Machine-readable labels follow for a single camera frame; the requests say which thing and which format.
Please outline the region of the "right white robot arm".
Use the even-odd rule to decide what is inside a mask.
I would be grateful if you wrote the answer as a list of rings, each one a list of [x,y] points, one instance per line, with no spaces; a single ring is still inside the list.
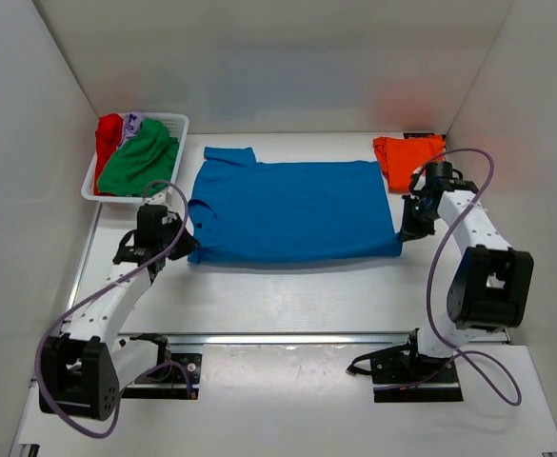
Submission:
[[[400,242],[434,234],[443,221],[446,238],[455,241],[461,260],[447,293],[446,312],[412,334],[415,345],[400,358],[411,381],[422,381],[471,340],[508,328],[524,319],[534,260],[515,249],[494,227],[479,202],[476,185],[449,162],[434,162],[414,171],[404,211]]]

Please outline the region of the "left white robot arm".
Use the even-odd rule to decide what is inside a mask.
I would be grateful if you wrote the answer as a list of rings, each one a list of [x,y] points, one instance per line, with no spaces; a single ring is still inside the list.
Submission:
[[[164,205],[138,209],[136,227],[120,240],[106,285],[71,317],[61,318],[37,350],[42,411],[105,421],[127,386],[145,377],[169,381],[175,370],[185,369],[173,361],[167,336],[120,333],[166,263],[197,246],[178,213]]]

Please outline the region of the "blue t shirt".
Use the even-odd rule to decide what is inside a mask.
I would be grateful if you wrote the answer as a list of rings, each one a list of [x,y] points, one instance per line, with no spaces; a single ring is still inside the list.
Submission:
[[[193,264],[269,266],[398,257],[375,162],[264,163],[207,147],[189,199]]]

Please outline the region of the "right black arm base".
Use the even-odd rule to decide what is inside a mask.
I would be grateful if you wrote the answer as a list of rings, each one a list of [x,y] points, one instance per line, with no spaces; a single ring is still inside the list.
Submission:
[[[464,401],[455,363],[422,355],[414,333],[401,345],[354,358],[346,373],[371,378],[375,404]]]

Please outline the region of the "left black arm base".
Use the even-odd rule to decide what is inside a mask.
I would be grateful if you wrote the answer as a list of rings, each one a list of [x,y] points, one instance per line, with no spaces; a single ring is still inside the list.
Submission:
[[[125,399],[197,400],[203,354],[176,348],[156,333],[120,337],[112,362]]]

